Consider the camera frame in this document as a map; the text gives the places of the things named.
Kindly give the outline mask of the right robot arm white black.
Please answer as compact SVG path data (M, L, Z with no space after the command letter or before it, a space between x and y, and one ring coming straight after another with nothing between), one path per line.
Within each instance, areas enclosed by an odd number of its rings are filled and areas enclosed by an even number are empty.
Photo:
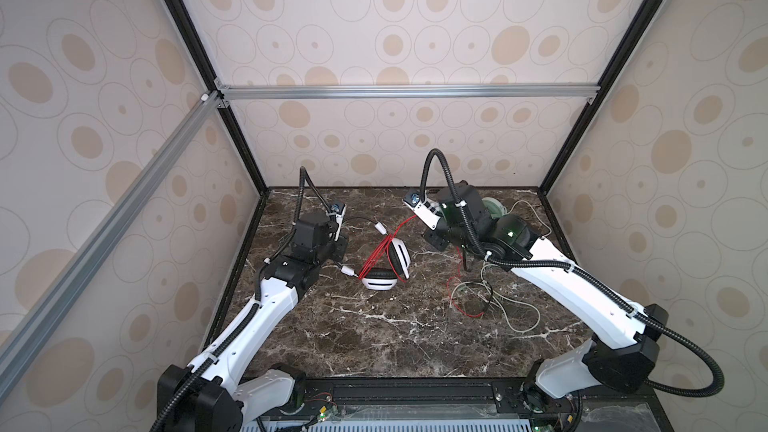
M519 216L492 217L473 186L454 180L441 150L428 152L418 190L403 201L426 225L425 238L436 249L453 244L466 256L515 274L592 331L591 339L579 347L534 363L521 387L530 410L541 411L551 400L594 386L631 394L648 385L688 398L711 397L724 389L720 365L702 347L667 327L664 308L644 306L614 291ZM710 371L710 384L691 389L651 380L661 337L697 356Z

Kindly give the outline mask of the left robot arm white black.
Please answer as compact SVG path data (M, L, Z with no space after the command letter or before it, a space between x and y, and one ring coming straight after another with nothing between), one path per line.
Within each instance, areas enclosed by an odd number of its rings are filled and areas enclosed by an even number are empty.
M341 232L346 207L322 199L321 210L301 211L315 187L299 172L292 228L257 272L254 293L223 332L187 366L170 366L157 383L154 431L239 431L264 413L303 402L303 372L285 365L245 381L244 373L266 339L318 281L324 265L339 262L348 239Z

